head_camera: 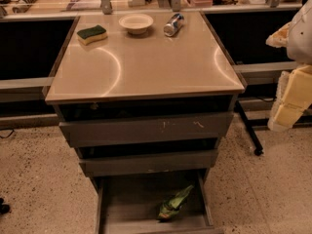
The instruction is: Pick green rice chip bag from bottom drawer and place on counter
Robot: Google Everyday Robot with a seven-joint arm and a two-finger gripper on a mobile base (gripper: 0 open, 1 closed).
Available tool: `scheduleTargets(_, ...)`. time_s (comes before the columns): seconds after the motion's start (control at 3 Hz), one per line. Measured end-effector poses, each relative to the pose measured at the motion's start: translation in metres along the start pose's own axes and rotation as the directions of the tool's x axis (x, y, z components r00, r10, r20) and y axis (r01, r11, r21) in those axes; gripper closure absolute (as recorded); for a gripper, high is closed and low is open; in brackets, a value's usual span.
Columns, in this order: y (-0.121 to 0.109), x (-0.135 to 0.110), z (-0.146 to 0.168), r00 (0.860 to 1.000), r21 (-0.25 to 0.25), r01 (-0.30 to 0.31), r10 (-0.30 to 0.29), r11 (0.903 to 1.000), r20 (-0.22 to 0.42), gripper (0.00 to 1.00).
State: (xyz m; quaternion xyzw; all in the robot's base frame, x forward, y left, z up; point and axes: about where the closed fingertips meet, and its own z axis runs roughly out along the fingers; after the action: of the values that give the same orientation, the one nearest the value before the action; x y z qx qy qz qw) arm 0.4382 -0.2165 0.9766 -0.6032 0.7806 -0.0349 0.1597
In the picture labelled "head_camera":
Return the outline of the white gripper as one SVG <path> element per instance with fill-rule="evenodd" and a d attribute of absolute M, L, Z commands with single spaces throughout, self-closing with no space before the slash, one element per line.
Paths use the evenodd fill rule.
<path fill-rule="evenodd" d="M 288 45 L 290 23 L 271 34 L 265 44 L 282 48 Z M 312 66 L 302 65 L 292 72 L 283 71 L 276 91 L 276 100 L 270 111 L 268 128 L 282 132 L 290 129 L 312 104 Z"/>

